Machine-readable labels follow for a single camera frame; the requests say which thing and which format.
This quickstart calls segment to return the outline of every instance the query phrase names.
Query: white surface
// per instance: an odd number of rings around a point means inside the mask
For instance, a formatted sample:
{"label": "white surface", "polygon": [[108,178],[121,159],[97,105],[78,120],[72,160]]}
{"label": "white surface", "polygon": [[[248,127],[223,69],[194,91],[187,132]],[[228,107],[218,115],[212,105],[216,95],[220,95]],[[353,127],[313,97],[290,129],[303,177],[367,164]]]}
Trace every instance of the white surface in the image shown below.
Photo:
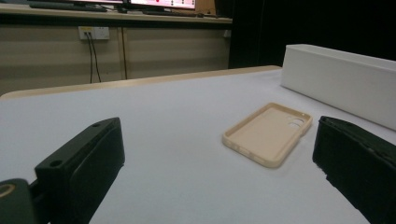
{"label": "white surface", "polygon": [[[396,143],[396,132],[289,91],[280,70],[0,101],[0,179],[35,166],[98,120],[120,117],[126,162],[92,223],[368,223],[312,162],[321,115]],[[278,169],[221,135],[269,102],[313,116]]]}
{"label": "white surface", "polygon": [[282,86],[396,130],[396,62],[287,46]]}

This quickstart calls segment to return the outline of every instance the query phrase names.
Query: power outlet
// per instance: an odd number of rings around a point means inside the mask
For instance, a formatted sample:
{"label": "power outlet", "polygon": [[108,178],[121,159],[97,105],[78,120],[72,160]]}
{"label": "power outlet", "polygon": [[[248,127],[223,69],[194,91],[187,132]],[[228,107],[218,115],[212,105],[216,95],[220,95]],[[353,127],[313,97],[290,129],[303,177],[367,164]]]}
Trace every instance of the power outlet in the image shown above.
{"label": "power outlet", "polygon": [[78,34],[81,40],[86,40],[86,35],[91,35],[91,39],[106,40],[110,38],[108,27],[79,26]]}

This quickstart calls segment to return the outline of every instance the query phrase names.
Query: black cable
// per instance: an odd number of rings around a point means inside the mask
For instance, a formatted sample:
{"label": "black cable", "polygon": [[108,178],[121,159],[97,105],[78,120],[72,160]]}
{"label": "black cable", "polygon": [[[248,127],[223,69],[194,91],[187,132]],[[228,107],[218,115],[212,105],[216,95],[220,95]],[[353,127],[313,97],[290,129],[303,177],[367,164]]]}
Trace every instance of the black cable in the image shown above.
{"label": "black cable", "polygon": [[100,78],[100,75],[99,75],[98,59],[96,57],[95,45],[93,44],[93,39],[92,39],[91,33],[88,33],[88,35],[90,36],[91,44],[92,44],[92,48],[93,48],[93,54],[95,55],[96,73],[98,75],[99,82],[102,82],[102,79]]}
{"label": "black cable", "polygon": [[93,70],[93,63],[92,63],[92,50],[91,50],[91,41],[90,41],[90,37],[88,36],[87,32],[84,32],[84,35],[87,36],[87,40],[88,40],[88,47],[90,47],[90,55],[91,55],[91,81],[90,83],[92,83],[92,70]]}

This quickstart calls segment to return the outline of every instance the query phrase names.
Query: beige phone case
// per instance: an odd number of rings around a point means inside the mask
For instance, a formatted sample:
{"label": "beige phone case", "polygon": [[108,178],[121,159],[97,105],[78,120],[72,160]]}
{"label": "beige phone case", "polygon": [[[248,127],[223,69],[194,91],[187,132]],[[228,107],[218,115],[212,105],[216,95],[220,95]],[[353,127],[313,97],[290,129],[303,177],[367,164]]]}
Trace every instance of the beige phone case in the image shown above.
{"label": "beige phone case", "polygon": [[263,166],[277,167],[311,123],[308,114],[270,103],[225,132],[222,142]]}

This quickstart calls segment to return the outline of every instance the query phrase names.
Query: white cardboard box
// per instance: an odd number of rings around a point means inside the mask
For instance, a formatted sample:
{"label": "white cardboard box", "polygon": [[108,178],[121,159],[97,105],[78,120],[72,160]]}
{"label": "white cardboard box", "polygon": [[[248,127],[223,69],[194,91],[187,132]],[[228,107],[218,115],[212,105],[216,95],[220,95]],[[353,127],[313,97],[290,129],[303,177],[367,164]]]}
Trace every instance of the white cardboard box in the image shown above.
{"label": "white cardboard box", "polygon": [[289,45],[281,85],[396,130],[394,61],[311,45]]}

